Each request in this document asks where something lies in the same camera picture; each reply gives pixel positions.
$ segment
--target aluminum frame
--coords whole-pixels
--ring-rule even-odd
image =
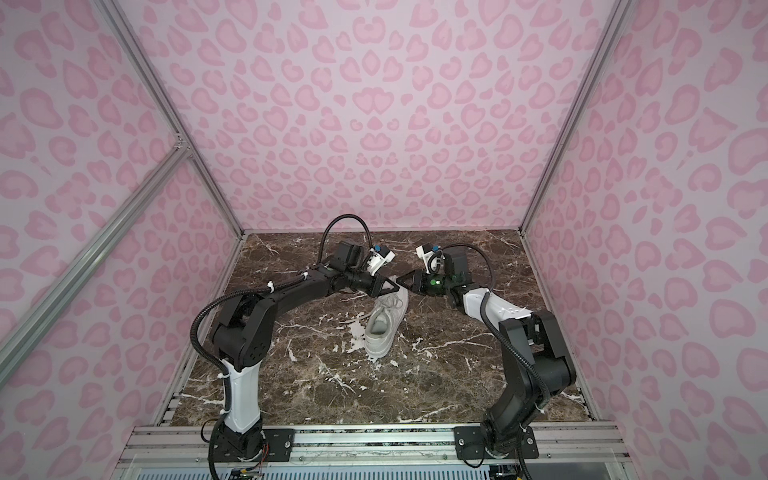
[[[271,466],[463,465],[456,456],[452,429],[477,423],[401,423],[379,425],[282,425],[295,429],[290,461]],[[631,462],[615,422],[533,422],[542,462]],[[205,461],[200,427],[137,427],[117,469],[183,468]],[[488,464],[515,460],[487,458]],[[219,464],[221,467],[248,463]]]
[[[131,27],[131,23],[125,16],[122,7],[118,4],[117,0],[93,0],[93,3],[114,33],[115,38],[133,64],[136,72],[144,83],[144,86],[147,88],[147,92],[154,99],[166,122],[175,132],[176,138],[190,146],[195,169],[203,179],[203,183],[210,195],[214,198],[214,202],[226,217],[230,227],[238,237],[241,237],[243,235],[243,227],[240,225],[240,221],[237,219],[232,206],[223,195],[219,185],[208,170],[202,154],[197,149],[194,139],[184,126],[184,122],[181,120],[178,110],[163,86],[160,75],[157,74],[154,67],[147,59],[146,52],[138,41],[138,37],[136,36],[133,27]]]
[[[597,88],[603,72],[608,65],[608,59],[613,55],[621,34],[624,32],[627,25],[629,25],[629,21],[634,15],[634,6],[636,4],[637,0],[617,0],[611,9],[611,13],[608,15],[605,28],[598,41],[598,47],[594,50],[587,66],[587,70],[584,73],[584,80],[579,84],[576,96],[574,97],[570,110],[568,110],[568,115],[565,117],[563,127],[560,129],[558,137],[555,140],[554,147],[549,155],[544,172],[541,174],[541,178],[536,185],[531,204],[528,205],[528,209],[525,211],[525,215],[523,215],[523,220],[520,223],[519,228],[522,233],[528,231],[528,228],[536,217],[536,212],[541,206],[541,202],[549,188],[552,177],[557,171],[564,153],[568,148],[568,144],[571,143],[574,132],[576,131],[581,118],[584,116],[584,112],[589,106],[592,94],[594,93],[595,88]]]
[[[180,142],[72,260],[67,271],[51,285],[45,297],[19,320],[18,327],[0,348],[0,389],[45,337],[61,312],[80,293],[186,158],[190,158],[190,152],[187,145]]]

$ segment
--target black cable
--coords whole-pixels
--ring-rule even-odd
[[[216,445],[216,437],[219,435],[221,426],[224,424],[224,419],[227,417],[227,413],[219,415],[219,419],[214,423],[214,430],[210,433],[210,443],[208,443],[208,471],[210,472],[211,480],[221,480],[218,472],[216,472],[216,465],[214,464],[214,448]]]
[[[288,288],[290,286],[298,285],[299,283],[304,281],[304,276],[299,276],[294,280],[289,280],[287,282],[278,283],[274,286],[274,290],[281,290],[283,288]],[[211,303],[208,303],[203,309],[200,311],[200,313],[197,314],[195,319],[192,321],[192,326],[190,327],[190,344],[192,345],[192,348],[197,352],[201,357],[203,357],[205,360],[207,360],[209,363],[212,363],[216,368],[218,368],[221,371],[221,374],[224,376],[224,408],[223,413],[219,416],[219,419],[214,424],[214,430],[210,434],[210,440],[208,440],[208,468],[210,470],[210,476],[212,480],[219,480],[219,476],[216,473],[216,468],[214,466],[213,461],[213,453],[214,453],[214,439],[216,438],[216,435],[218,435],[219,429],[221,428],[221,425],[224,422],[224,419],[227,417],[227,413],[229,413],[231,407],[232,407],[232,385],[230,384],[229,380],[229,369],[227,369],[227,366],[225,366],[221,360],[216,358],[213,354],[205,350],[203,346],[200,344],[200,340],[198,338],[198,330],[200,328],[200,324],[203,322],[205,317],[208,316],[208,314],[217,306],[220,304],[226,302],[227,300],[233,299],[236,296],[242,296],[242,295],[251,295],[254,293],[267,293],[272,292],[273,289],[269,288],[268,286],[262,286],[257,288],[249,288],[249,289],[243,289],[243,290],[235,290],[233,292],[229,292],[226,295],[222,295],[219,298],[215,299]],[[205,441],[205,438],[203,437],[202,431],[200,431],[200,436]]]
[[[205,422],[203,422],[203,426],[200,427],[200,438],[203,439],[203,442],[209,443],[210,440],[205,438],[205,434],[203,434],[203,430],[205,430],[205,426],[208,425],[209,422],[216,422],[218,420],[218,417],[214,417],[212,419],[208,419]]]
[[[491,275],[491,286],[488,287],[489,291],[493,291],[493,288],[496,286],[496,273],[493,270],[493,266],[491,265],[491,259],[488,258],[488,255],[485,254],[484,251],[480,247],[477,247],[476,245],[472,245],[471,243],[451,243],[447,247],[443,247],[442,250],[445,251],[448,248],[452,247],[466,247],[471,250],[474,250],[477,253],[480,253],[480,257],[482,257],[483,260],[485,260],[485,265],[488,267],[488,273]]]
[[[432,261],[435,261],[435,267],[432,268]],[[438,250],[429,258],[427,262],[427,270],[429,273],[437,273],[440,271],[440,264],[442,262],[442,250]]]
[[[362,228],[366,231],[366,239],[368,240],[368,250],[371,250],[373,248],[373,241],[371,240],[371,230],[368,230],[368,225],[366,222],[354,214],[343,214],[339,215],[338,217],[331,220],[331,223],[328,223],[328,227],[326,227],[326,231],[323,232],[323,238],[320,239],[320,249],[317,252],[317,263],[322,263],[323,261],[323,250],[326,246],[326,238],[328,237],[328,232],[331,231],[331,227],[336,225],[336,222],[339,220],[344,220],[345,218],[352,218],[354,220],[357,220],[362,225]]]
[[[466,458],[464,458],[464,449],[466,449],[469,446],[471,446],[471,445],[464,445],[462,447],[462,450],[461,450],[461,452],[462,452],[462,462],[464,462],[464,465],[467,465],[469,468],[480,468],[480,467],[482,467],[482,463],[485,461],[485,443],[480,445],[482,447],[482,457],[480,457],[480,463],[478,463],[477,465],[473,465],[473,464],[467,462]]]
[[[515,447],[515,454],[518,457],[518,465],[520,465],[520,470],[522,471],[523,476],[527,480],[533,480],[531,478],[531,473],[528,471],[528,466],[525,464],[525,458],[523,458],[523,435],[520,435],[520,442],[517,447]]]

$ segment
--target shoelace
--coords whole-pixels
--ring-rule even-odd
[[[397,295],[385,295],[379,298],[379,304],[387,308],[397,308],[402,305],[402,300]]]

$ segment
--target pink leopard print wall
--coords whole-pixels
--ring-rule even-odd
[[[234,246],[184,164],[0,391],[0,478],[109,478]]]
[[[768,476],[768,3],[643,0],[531,234],[649,480]]]
[[[246,228],[516,227],[613,0],[121,3]]]
[[[0,5],[0,342],[172,138],[88,0]]]

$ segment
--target brown marble floor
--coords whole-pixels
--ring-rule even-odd
[[[415,248],[422,243],[475,243],[491,257],[497,272],[496,293],[531,310],[543,309],[528,258],[514,231],[374,232],[374,243],[397,257],[391,273],[419,265]],[[248,237],[228,290],[262,286],[295,276],[314,262],[319,234],[253,234]],[[326,253],[339,240],[364,243],[361,233],[332,233]],[[487,283],[485,265],[476,254],[470,267]],[[411,294],[389,355],[369,359],[363,332],[373,299],[335,295],[307,303],[275,325],[269,356],[262,364],[259,403],[271,425],[311,423],[474,422],[505,386],[501,350],[485,326],[451,310],[445,299]],[[173,418],[173,425],[200,425],[217,416],[223,391],[217,371],[197,360]],[[568,393],[578,398],[578,390]],[[586,420],[579,401],[552,399],[540,420]]]

